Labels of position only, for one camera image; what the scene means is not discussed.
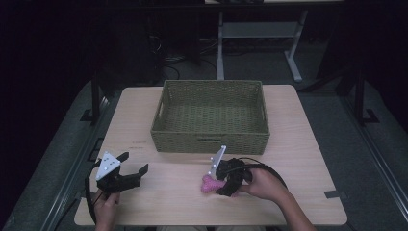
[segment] wooden table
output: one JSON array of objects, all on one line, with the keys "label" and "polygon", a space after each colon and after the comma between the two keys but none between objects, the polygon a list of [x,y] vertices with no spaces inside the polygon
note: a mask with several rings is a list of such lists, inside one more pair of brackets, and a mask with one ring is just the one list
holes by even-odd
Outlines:
[{"label": "wooden table", "polygon": [[[121,225],[280,225],[285,219],[270,201],[241,192],[226,197],[200,191],[201,178],[215,153],[159,153],[150,127],[162,88],[123,91],[102,144],[114,156],[130,152],[121,174],[136,173],[149,164],[141,186],[121,194],[117,224]],[[315,225],[342,225],[347,217],[321,157],[308,119],[292,86],[264,86],[270,139],[262,156],[251,156],[273,167],[286,181],[306,216]],[[224,160],[241,155],[224,155]],[[91,190],[96,182],[91,180]],[[87,203],[81,201],[75,216],[78,225],[92,225]]]}]

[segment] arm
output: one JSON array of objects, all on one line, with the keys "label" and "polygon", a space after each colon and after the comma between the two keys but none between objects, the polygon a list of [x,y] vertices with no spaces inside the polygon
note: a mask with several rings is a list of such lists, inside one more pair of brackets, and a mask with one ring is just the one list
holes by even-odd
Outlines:
[{"label": "arm", "polygon": [[293,195],[276,177],[259,168],[253,168],[251,172],[252,182],[242,185],[240,191],[275,202],[282,210],[290,230],[316,230]]},{"label": "arm", "polygon": [[101,190],[96,192],[96,201],[93,209],[96,215],[95,231],[112,231],[115,228],[116,204],[119,202],[120,193],[112,193],[108,198]]}]

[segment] storage basket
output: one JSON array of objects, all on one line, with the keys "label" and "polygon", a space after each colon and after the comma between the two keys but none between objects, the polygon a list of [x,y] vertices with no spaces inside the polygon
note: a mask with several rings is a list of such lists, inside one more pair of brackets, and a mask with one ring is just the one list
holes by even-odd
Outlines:
[{"label": "storage basket", "polygon": [[151,135],[159,152],[262,155],[269,139],[259,81],[165,81]]}]

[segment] wicker basket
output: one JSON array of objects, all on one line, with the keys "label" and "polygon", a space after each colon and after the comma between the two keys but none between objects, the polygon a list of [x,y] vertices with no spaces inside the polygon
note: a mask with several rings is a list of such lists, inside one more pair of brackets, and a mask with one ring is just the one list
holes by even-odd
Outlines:
[{"label": "wicker basket", "polygon": [[259,81],[166,81],[151,128],[159,152],[262,155],[269,139]]}]

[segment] pink object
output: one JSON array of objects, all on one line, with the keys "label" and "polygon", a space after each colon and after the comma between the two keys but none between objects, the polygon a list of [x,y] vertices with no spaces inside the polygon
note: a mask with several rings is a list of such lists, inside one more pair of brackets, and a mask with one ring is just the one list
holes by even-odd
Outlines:
[{"label": "pink object", "polygon": [[[210,175],[205,175],[203,176],[203,184],[201,185],[201,191],[203,193],[210,193],[212,191],[216,191],[218,189],[221,189],[225,185],[225,181],[218,181],[213,179]],[[235,197],[238,194],[235,192],[231,196]]]}]

